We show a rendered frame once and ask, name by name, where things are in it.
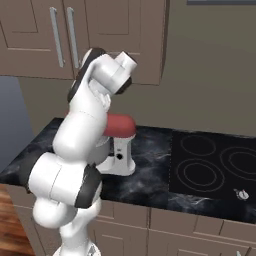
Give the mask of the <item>dark range hood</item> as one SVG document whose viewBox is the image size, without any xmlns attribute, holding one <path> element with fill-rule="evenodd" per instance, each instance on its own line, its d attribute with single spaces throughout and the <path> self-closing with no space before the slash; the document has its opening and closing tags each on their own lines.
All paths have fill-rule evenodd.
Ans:
<svg viewBox="0 0 256 256">
<path fill-rule="evenodd" d="M 187 0 L 188 5 L 256 5 L 256 0 Z"/>
</svg>

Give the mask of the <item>brown drawer front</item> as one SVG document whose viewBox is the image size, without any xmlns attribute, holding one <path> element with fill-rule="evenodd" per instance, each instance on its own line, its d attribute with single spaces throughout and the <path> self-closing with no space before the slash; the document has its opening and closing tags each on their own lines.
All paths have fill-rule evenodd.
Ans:
<svg viewBox="0 0 256 256">
<path fill-rule="evenodd" d="M 218 236 L 221 232 L 223 220 L 218 218 L 199 216 L 195 226 L 195 232 Z"/>
<path fill-rule="evenodd" d="M 224 220 L 220 230 L 220 235 L 256 244 L 256 224 Z"/>
<path fill-rule="evenodd" d="M 102 208 L 97 219 L 146 228 L 148 226 L 148 208 L 145 206 L 103 200 Z"/>
<path fill-rule="evenodd" d="M 152 209 L 150 228 L 156 231 L 188 235 L 193 233 L 196 220 L 197 216 L 193 214 Z"/>
</svg>

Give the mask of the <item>silver mixer bowl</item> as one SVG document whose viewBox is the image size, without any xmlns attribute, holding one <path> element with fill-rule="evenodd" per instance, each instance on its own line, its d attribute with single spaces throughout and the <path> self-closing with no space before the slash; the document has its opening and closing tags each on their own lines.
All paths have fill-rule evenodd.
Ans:
<svg viewBox="0 0 256 256">
<path fill-rule="evenodd" d="M 96 146 L 90 152 L 88 163 L 99 165 L 103 163 L 108 157 L 110 152 L 110 138 L 102 136 Z"/>
</svg>

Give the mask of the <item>black hob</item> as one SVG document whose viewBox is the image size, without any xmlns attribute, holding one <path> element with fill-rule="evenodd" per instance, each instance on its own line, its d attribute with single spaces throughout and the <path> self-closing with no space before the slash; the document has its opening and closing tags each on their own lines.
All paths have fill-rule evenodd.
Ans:
<svg viewBox="0 0 256 256">
<path fill-rule="evenodd" d="M 256 137 L 172 131 L 169 191 L 256 203 Z"/>
</svg>

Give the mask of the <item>white stand mixer base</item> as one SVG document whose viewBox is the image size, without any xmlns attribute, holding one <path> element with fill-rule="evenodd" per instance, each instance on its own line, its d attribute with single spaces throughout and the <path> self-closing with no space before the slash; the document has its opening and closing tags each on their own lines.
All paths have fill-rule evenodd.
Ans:
<svg viewBox="0 0 256 256">
<path fill-rule="evenodd" d="M 131 142 L 135 136 L 113 138 L 114 155 L 97 166 L 101 174 L 129 176 L 135 171 L 136 164 L 131 155 Z"/>
</svg>

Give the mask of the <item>brown base cupboard side panel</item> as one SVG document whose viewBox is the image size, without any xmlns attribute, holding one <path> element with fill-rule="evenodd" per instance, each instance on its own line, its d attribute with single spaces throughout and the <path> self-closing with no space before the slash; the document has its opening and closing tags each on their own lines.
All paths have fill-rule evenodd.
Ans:
<svg viewBox="0 0 256 256">
<path fill-rule="evenodd" d="M 35 196 L 28 194 L 23 187 L 7 185 L 14 208 L 30 241 L 36 256 L 52 256 L 61 245 L 57 229 L 46 229 L 33 219 Z"/>
</svg>

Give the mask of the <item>silver hob knob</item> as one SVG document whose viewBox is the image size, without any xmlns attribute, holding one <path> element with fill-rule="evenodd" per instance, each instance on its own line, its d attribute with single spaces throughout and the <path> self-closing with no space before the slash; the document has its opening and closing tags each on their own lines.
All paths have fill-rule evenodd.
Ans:
<svg viewBox="0 0 256 256">
<path fill-rule="evenodd" d="M 235 193 L 239 200 L 246 201 L 249 198 L 249 194 L 245 190 L 235 189 Z"/>
</svg>

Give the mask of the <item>brown base cupboard door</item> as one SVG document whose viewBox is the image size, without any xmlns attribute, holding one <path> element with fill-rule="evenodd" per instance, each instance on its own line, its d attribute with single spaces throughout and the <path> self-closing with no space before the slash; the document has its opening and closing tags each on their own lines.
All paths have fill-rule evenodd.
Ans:
<svg viewBox="0 0 256 256">
<path fill-rule="evenodd" d="M 147 230 L 105 221 L 93 221 L 88 226 L 92 241 L 102 256 L 146 256 Z"/>
<path fill-rule="evenodd" d="M 248 246 L 149 231 L 148 256 L 246 256 L 248 250 Z"/>
</svg>

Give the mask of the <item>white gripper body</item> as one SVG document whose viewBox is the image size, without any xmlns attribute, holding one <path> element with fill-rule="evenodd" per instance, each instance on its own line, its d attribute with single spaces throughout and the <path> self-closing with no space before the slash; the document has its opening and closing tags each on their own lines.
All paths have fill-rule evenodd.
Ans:
<svg viewBox="0 0 256 256">
<path fill-rule="evenodd" d="M 108 94 L 104 95 L 98 90 L 94 91 L 95 97 L 99 100 L 99 102 L 102 104 L 105 111 L 108 111 L 111 105 L 111 98 Z"/>
</svg>

